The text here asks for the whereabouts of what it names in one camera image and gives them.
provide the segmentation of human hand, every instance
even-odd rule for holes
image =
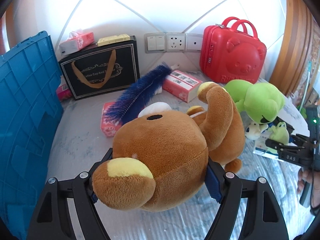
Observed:
[[[311,170],[299,170],[298,172],[298,189],[297,193],[300,194],[304,188],[305,181],[312,184],[312,171]],[[314,184],[313,184],[313,197],[311,207],[317,207],[320,205],[320,172],[314,172]]]

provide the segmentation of yellow box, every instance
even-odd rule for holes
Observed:
[[[98,40],[98,46],[104,46],[116,42],[121,42],[121,41],[129,41],[130,36],[128,34],[121,34],[121,35],[113,35],[105,38],[101,38]]]

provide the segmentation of blue plastic crate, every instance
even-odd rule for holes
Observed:
[[[60,76],[47,32],[0,57],[0,216],[19,239],[26,239],[62,117]]]

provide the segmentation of blue feather duster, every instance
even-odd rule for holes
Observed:
[[[125,124],[137,118],[172,69],[162,63],[132,84],[105,113],[105,120]]]

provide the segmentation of metal pivot bolt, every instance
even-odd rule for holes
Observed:
[[[267,180],[264,177],[260,177],[259,182],[262,184],[265,184],[267,182]]]
[[[52,177],[52,178],[48,179],[48,182],[49,182],[49,184],[53,184],[56,182],[56,178]]]
[[[227,172],[226,173],[226,177],[229,178],[229,179],[232,179],[232,178],[235,177],[235,175],[232,172]]]
[[[81,179],[85,179],[86,177],[88,177],[88,175],[89,175],[89,174],[88,174],[86,171],[81,172],[81,173],[80,173],[80,178],[81,178]]]

